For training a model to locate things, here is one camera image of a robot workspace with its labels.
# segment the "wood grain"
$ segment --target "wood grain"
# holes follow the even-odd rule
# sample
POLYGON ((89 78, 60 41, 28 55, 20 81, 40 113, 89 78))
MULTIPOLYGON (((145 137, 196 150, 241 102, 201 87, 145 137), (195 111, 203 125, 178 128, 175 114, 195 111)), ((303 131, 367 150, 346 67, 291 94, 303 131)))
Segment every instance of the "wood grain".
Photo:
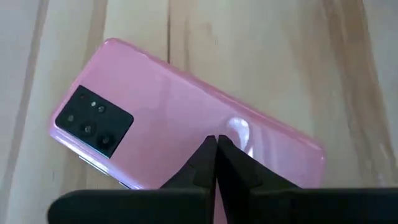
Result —
POLYGON ((394 0, 0 1, 0 224, 118 189, 51 139, 52 110, 119 37, 320 141, 325 187, 397 184, 394 0))

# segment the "pink smartphone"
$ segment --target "pink smartphone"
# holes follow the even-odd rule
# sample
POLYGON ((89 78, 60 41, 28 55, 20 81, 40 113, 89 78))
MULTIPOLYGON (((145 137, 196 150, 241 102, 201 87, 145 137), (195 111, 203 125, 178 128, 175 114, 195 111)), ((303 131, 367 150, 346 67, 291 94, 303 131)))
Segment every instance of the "pink smartphone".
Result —
POLYGON ((156 189, 208 135, 301 187, 318 187, 312 139, 137 47, 108 39, 55 110, 50 135, 132 189, 156 189))

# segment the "wood plank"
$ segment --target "wood plank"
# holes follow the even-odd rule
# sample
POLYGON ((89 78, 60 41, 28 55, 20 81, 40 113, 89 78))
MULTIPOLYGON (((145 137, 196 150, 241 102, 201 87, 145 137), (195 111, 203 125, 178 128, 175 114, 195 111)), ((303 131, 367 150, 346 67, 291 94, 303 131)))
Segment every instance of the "wood plank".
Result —
POLYGON ((0 223, 6 221, 44 19, 40 15, 46 10, 46 2, 38 0, 2 2, 0 7, 0 102, 6 108, 0 112, 0 223))
POLYGON ((391 144, 398 156, 398 1, 364 0, 372 53, 381 88, 391 144))
POLYGON ((349 134, 365 186, 398 184, 398 170, 362 0, 324 0, 349 134))
POLYGON ((13 177, 6 223, 45 223, 52 200, 86 187, 87 165, 51 139, 47 128, 52 110, 83 66, 94 1, 47 4, 21 146, 13 149, 19 150, 15 169, 7 171, 13 177))
POLYGON ((112 0, 108 3, 104 39, 120 38, 167 60, 167 0, 112 0))

